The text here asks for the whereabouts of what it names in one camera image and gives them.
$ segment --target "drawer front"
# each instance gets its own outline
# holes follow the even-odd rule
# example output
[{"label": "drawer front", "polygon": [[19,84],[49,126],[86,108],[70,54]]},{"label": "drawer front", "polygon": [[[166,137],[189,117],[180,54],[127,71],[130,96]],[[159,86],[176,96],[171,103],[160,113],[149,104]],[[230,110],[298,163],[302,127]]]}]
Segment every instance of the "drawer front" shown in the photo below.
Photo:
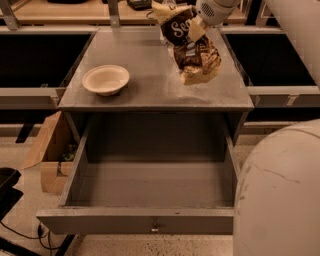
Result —
[{"label": "drawer front", "polygon": [[55,234],[216,234],[231,235],[233,209],[42,210],[37,217]]}]

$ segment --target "countertop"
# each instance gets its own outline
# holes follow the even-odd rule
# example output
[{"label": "countertop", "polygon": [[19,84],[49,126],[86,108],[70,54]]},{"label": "countertop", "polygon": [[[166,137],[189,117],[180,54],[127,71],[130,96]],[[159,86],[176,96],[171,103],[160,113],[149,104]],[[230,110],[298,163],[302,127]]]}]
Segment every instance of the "countertop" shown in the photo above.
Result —
[{"label": "countertop", "polygon": [[[249,111],[253,103],[219,31],[208,37],[222,64],[208,83],[185,86],[180,81],[159,27],[100,27],[59,104],[64,111]],[[82,78],[100,65],[120,65],[130,81],[119,94],[103,97],[87,91]]]}]

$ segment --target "cardboard box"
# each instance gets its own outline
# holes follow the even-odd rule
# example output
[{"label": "cardboard box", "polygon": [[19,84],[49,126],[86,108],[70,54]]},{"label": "cardboard box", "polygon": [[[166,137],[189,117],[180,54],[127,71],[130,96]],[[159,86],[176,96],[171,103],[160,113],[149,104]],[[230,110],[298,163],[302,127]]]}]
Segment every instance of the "cardboard box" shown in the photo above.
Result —
[{"label": "cardboard box", "polygon": [[43,192],[61,194],[73,162],[59,162],[68,145],[74,143],[72,132],[61,111],[47,117],[22,164],[23,169],[40,163]]}]

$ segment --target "white bowl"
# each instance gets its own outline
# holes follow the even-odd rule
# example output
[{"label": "white bowl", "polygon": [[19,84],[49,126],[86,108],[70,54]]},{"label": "white bowl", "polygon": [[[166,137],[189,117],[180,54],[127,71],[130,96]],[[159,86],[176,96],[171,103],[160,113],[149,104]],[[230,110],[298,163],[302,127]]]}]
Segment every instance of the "white bowl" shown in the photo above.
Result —
[{"label": "white bowl", "polygon": [[129,72],[120,66],[104,65],[89,70],[82,79],[82,85],[91,92],[109,96],[120,91],[129,81]]}]

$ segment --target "gray surface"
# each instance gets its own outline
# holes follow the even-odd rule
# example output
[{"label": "gray surface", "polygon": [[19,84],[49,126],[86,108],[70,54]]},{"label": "gray surface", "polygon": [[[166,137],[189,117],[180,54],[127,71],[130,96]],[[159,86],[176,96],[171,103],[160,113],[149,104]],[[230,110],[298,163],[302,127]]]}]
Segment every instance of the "gray surface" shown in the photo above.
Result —
[{"label": "gray surface", "polygon": [[[188,110],[245,111],[253,108],[230,53],[218,30],[209,38],[222,64],[209,83],[185,86],[158,27],[99,28],[59,107],[68,111]],[[120,65],[130,81],[119,95],[102,97],[82,86],[84,74],[101,65]]]},{"label": "gray surface", "polygon": [[200,113],[104,116],[89,134],[89,164],[72,205],[232,207],[219,125]]}]

